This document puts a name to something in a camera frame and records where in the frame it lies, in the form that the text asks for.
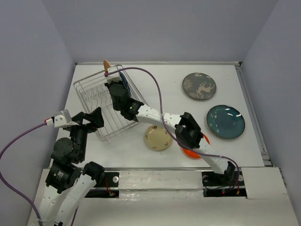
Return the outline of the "dark blue leaf-shaped plate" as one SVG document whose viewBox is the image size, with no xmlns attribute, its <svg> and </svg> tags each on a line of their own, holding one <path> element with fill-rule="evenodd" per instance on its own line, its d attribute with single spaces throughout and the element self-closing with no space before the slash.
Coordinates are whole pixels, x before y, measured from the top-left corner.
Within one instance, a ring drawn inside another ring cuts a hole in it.
<svg viewBox="0 0 301 226">
<path fill-rule="evenodd" d="M 123 72 L 119 72 L 119 76 L 120 76 L 120 78 L 121 78 L 121 80 L 123 82 L 124 87 L 127 90 L 129 90 L 129 85 L 128 85 L 127 79 L 126 79 L 125 75 L 123 74 Z"/>
</svg>

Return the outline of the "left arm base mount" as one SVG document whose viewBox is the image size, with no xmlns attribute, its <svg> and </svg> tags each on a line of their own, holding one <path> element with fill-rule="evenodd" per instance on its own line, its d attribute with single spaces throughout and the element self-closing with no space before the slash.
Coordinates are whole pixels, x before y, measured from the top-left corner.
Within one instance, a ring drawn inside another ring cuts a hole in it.
<svg viewBox="0 0 301 226">
<path fill-rule="evenodd" d="M 86 198 L 119 198 L 119 172 L 107 171 L 104 179 L 97 183 Z"/>
</svg>

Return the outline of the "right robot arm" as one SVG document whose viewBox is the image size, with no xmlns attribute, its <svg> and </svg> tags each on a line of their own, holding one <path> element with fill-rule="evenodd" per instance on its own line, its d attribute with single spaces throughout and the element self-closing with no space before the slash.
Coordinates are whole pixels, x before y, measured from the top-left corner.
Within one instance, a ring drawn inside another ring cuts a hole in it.
<svg viewBox="0 0 301 226">
<path fill-rule="evenodd" d="M 109 90 L 113 109 L 119 111 L 125 119 L 164 128 L 179 146 L 201 155 L 216 173 L 220 184 L 226 185 L 233 180 L 237 164 L 210 146 L 190 113 L 185 112 L 182 115 L 164 113 L 135 100 L 131 98 L 129 89 L 121 79 L 114 81 L 107 78 L 105 86 Z"/>
</svg>

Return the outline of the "woven bamboo round plate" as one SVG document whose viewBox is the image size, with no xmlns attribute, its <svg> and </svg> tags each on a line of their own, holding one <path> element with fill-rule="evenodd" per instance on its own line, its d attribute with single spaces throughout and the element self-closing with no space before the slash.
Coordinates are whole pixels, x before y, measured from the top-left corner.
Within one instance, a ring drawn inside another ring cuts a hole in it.
<svg viewBox="0 0 301 226">
<path fill-rule="evenodd" d="M 103 60 L 103 66 L 104 66 L 104 69 L 105 71 L 107 72 L 109 68 L 111 68 L 111 64 L 108 60 Z"/>
</svg>

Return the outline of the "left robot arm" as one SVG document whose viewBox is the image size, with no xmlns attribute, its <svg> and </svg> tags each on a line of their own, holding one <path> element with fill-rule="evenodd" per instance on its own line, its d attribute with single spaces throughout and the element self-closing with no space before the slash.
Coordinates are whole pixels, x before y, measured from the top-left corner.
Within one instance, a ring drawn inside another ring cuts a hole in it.
<svg viewBox="0 0 301 226">
<path fill-rule="evenodd" d="M 70 134 L 54 144 L 40 216 L 31 225 L 66 226 L 87 193 L 104 181 L 103 166 L 91 161 L 83 169 L 77 167 L 85 159 L 88 134 L 104 126 L 102 110 L 98 107 L 73 117 L 68 110 L 62 110 L 45 122 Z"/>
</svg>

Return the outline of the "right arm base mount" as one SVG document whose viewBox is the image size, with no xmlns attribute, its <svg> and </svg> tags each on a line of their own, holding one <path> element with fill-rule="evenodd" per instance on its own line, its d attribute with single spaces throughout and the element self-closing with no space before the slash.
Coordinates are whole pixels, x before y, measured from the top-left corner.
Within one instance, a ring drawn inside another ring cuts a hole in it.
<svg viewBox="0 0 301 226">
<path fill-rule="evenodd" d="M 227 180 L 213 171 L 202 172 L 204 197 L 247 197 L 242 172 L 235 171 L 232 179 Z"/>
</svg>

